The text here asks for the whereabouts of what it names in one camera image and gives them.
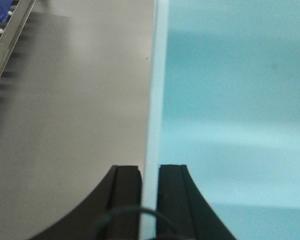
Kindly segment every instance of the wire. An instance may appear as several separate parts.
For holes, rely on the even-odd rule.
[[[100,233],[100,231],[106,225],[108,225],[115,216],[121,215],[121,214],[132,214],[132,213],[145,213],[145,214],[153,215],[157,219],[164,222],[170,228],[170,230],[173,232],[173,234],[175,234],[175,235],[178,234],[178,231],[176,230],[176,228],[173,226],[171,221],[165,215],[163,215],[160,212],[157,212],[157,211],[145,208],[145,207],[140,207],[140,206],[124,206],[124,207],[119,207],[119,208],[115,208],[115,209],[108,211],[104,215],[102,220],[97,224],[96,233],[97,234]]]

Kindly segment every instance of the white bead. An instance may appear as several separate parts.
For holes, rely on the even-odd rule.
[[[3,34],[4,30],[2,28],[0,28],[0,34]]]

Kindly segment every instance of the metal rail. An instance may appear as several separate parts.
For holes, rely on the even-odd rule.
[[[36,0],[20,0],[0,38],[0,77]]]

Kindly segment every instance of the gray surface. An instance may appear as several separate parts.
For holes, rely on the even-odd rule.
[[[143,171],[152,22],[151,0],[35,4],[0,80],[0,240],[57,221],[113,164]]]

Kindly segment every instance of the cyan surface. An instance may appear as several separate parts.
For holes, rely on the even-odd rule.
[[[160,164],[239,240],[300,240],[300,0],[172,0]]]

